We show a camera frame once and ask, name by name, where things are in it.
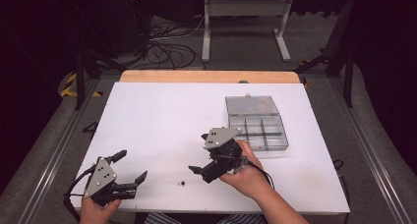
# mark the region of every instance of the cable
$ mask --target cable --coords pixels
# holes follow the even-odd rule
[[[242,157],[236,158],[236,157],[232,157],[228,155],[221,155],[221,154],[213,156],[212,158],[225,158],[225,159],[230,159],[230,160],[239,161],[239,162],[242,161]],[[270,176],[270,174],[268,174],[266,171],[264,171],[264,169],[260,168],[259,166],[257,166],[255,163],[253,163],[250,160],[248,160],[248,165],[257,169],[259,172],[261,172],[264,175],[265,179],[267,180],[268,184],[270,184],[275,190],[275,185],[273,184],[273,179]]]
[[[144,59],[147,60],[148,62],[138,64],[132,67],[132,69],[137,69],[137,70],[173,69],[173,70],[176,70],[176,69],[186,68],[186,67],[189,67],[192,63],[194,63],[196,56],[202,61],[203,69],[204,70],[207,69],[204,61],[202,60],[202,57],[199,54],[197,54],[192,48],[186,45],[160,43],[152,39],[148,41],[148,44],[149,44],[149,47],[146,50],[146,53],[144,56]],[[186,63],[184,63],[186,59],[185,55],[184,53],[182,53],[184,51],[192,54],[191,60],[187,61]],[[179,56],[180,59],[177,61],[174,61],[174,59],[172,58],[173,54]],[[161,65],[168,61],[171,63],[171,67],[161,68]],[[152,64],[155,64],[157,66],[141,68],[142,66],[152,65]]]
[[[343,174],[341,174],[340,172],[340,168],[344,165],[344,162],[340,159],[335,159],[333,161],[333,165],[334,165],[334,169],[337,172],[337,176],[339,177],[340,183],[342,185],[344,195],[346,196],[347,205],[350,207],[349,190],[347,189],[346,181],[344,180]],[[349,215],[350,215],[350,212],[346,213],[346,215],[344,216],[343,224],[346,224],[349,221]]]
[[[267,179],[267,182],[273,187],[273,189],[275,190],[275,185],[273,184],[273,180],[272,177],[270,176],[270,174],[268,174],[266,171],[264,171],[262,168],[258,167],[255,163],[248,161],[248,165],[250,165],[251,167],[254,167],[255,169],[257,169],[258,171],[260,171],[265,179]]]
[[[200,25],[203,23],[203,20],[204,20],[204,19],[205,19],[205,18],[202,18],[202,19],[200,20],[199,24],[198,24],[195,28],[188,28],[186,32],[181,33],[180,35],[161,36],[161,37],[157,37],[157,38],[155,38],[155,37],[154,37],[153,39],[154,39],[154,40],[156,40],[156,39],[169,39],[169,38],[178,38],[178,37],[186,37],[186,36],[191,36],[191,35],[193,35],[193,34],[196,32],[196,30],[198,30],[198,29],[199,29],[199,27],[200,27]],[[184,30],[184,29],[172,30],[172,31],[168,32],[167,34],[170,34],[170,33],[173,33],[173,32],[177,32],[177,31],[182,31],[182,30]]]
[[[77,220],[77,222],[80,222],[80,215],[78,214],[78,212],[76,211],[76,209],[74,208],[74,205],[71,203],[71,199],[70,197],[72,196],[71,191],[73,190],[73,188],[75,187],[76,184],[79,183],[79,181],[87,174],[94,172],[95,169],[95,165],[92,165],[88,170],[86,170],[82,175],[80,175],[70,186],[70,188],[68,189],[68,191],[64,194],[64,205],[67,208],[67,210],[73,215],[73,217]]]
[[[163,36],[165,34],[169,34],[169,33],[173,32],[173,31],[176,31],[176,29],[178,29],[178,28],[184,28],[184,27],[185,26],[179,25],[179,24],[173,23],[173,22],[160,23],[158,25],[154,25],[151,28],[150,38],[155,38],[155,37]]]

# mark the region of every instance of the dark floor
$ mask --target dark floor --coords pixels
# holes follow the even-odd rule
[[[290,63],[281,60],[271,35],[278,18],[259,18],[250,25],[218,20],[212,26],[210,61],[205,66],[208,70],[292,71],[301,61],[320,55],[319,48],[326,45],[336,18],[292,15],[284,33],[292,58]],[[201,54],[203,32],[196,30],[191,36],[160,41],[184,44]],[[197,58],[190,67],[194,70],[204,66]],[[417,178],[405,165],[375,115],[360,71],[354,70],[353,109],[349,109],[340,99],[342,75],[328,79],[325,68],[326,65],[319,65],[300,77],[307,81],[306,90],[331,158],[344,161],[341,172],[351,207],[348,223],[417,223],[417,213],[412,211],[417,210]],[[80,111],[74,111],[75,97],[64,98],[0,197],[0,223],[18,223],[19,220],[75,223],[62,204],[62,194],[69,188],[89,148],[91,134],[82,130],[99,122],[109,92],[119,78],[120,73],[108,70],[100,81],[87,80],[87,86],[93,91],[104,94],[89,98]],[[49,161],[59,144],[68,146],[60,152],[62,160],[56,161],[56,174],[49,177],[40,193],[36,185],[44,181],[42,172],[51,167]],[[38,201],[32,201],[33,193],[41,194]],[[311,223],[343,223],[345,215],[305,217]],[[114,218],[121,223],[133,223],[134,219],[134,213],[123,212],[118,212]]]

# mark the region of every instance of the white board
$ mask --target white board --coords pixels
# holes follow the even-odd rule
[[[127,149],[112,164],[116,183],[132,183],[148,170],[126,211],[260,212],[257,205],[218,179],[207,184],[189,165],[204,167],[209,153],[201,134],[227,127],[225,96],[271,95],[288,138],[286,151],[256,153],[275,189],[299,212],[349,212],[328,149],[301,84],[116,83],[80,168],[98,156]],[[87,178],[75,187],[82,194]],[[80,198],[72,202],[80,208]]]

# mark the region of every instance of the hand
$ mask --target hand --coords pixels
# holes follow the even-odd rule
[[[122,200],[116,199],[103,207],[89,197],[82,198],[80,224],[107,224]]]
[[[243,140],[238,140],[236,142],[239,143],[242,148],[242,155],[248,156],[251,162],[263,169],[260,160],[255,156],[251,147]],[[250,198],[256,198],[257,196],[261,196],[264,191],[272,190],[272,187],[265,179],[265,176],[252,166],[246,166],[234,175],[225,173],[220,177],[220,180]]]

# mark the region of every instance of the gray carpet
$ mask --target gray carpet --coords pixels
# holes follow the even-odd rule
[[[206,63],[206,67],[209,70],[294,70],[299,62],[320,55],[319,48],[325,47],[335,20],[336,16],[329,18],[323,18],[320,15],[290,16],[284,33],[292,58],[290,63],[282,62],[271,33],[278,18],[258,18],[250,25],[241,25],[231,20],[215,20],[211,28],[210,61]],[[196,30],[192,36],[163,39],[161,42],[184,44],[201,54],[203,32]],[[201,68],[203,64],[196,59],[191,66]],[[341,172],[347,184],[351,205],[348,223],[395,223],[373,171],[360,149],[360,141],[349,122],[343,103],[337,97],[331,80],[323,74],[325,67],[325,65],[318,66],[302,74],[301,77],[307,80],[307,93],[331,158],[344,161]],[[364,88],[360,72],[355,69],[354,73],[352,97],[354,112],[368,140],[387,168],[411,223],[417,223],[417,214],[414,211],[417,210],[417,178],[402,161],[380,125]],[[91,134],[82,133],[82,129],[93,122],[99,122],[109,92],[119,78],[120,74],[109,70],[98,82],[96,90],[102,90],[104,95],[92,97],[89,100],[69,140],[64,159],[56,176],[51,180],[50,189],[38,212],[34,215],[32,223],[75,223],[62,204],[62,194],[66,192],[76,176],[89,147]],[[342,76],[336,80],[342,82]],[[23,165],[0,197],[2,206],[0,223],[18,223],[30,195],[41,178],[43,169],[65,133],[74,113],[75,104],[74,97],[64,98]],[[343,223],[344,217],[345,215],[306,215],[311,223]],[[133,223],[134,218],[134,213],[118,212],[113,220]]]

